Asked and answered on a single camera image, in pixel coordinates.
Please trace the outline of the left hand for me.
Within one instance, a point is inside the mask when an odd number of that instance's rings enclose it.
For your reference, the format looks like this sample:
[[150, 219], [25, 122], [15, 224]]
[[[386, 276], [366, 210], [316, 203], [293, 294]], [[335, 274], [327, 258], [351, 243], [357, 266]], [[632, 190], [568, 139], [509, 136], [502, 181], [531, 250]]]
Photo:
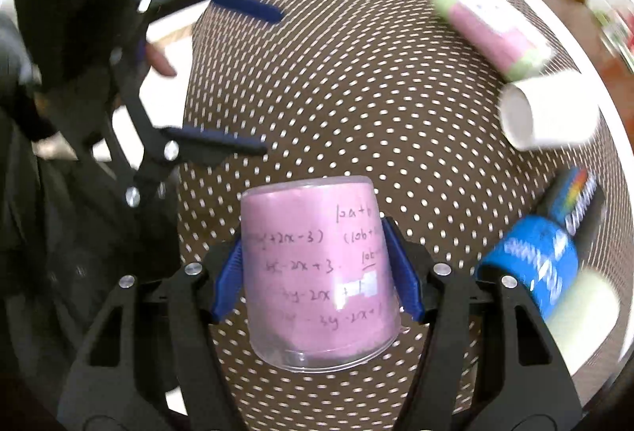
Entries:
[[166, 78], [174, 78], [177, 76], [177, 72], [171, 65], [169, 60], [164, 55], [160, 46], [155, 46], [154, 43], [145, 43], [145, 57], [146, 61], [160, 76]]

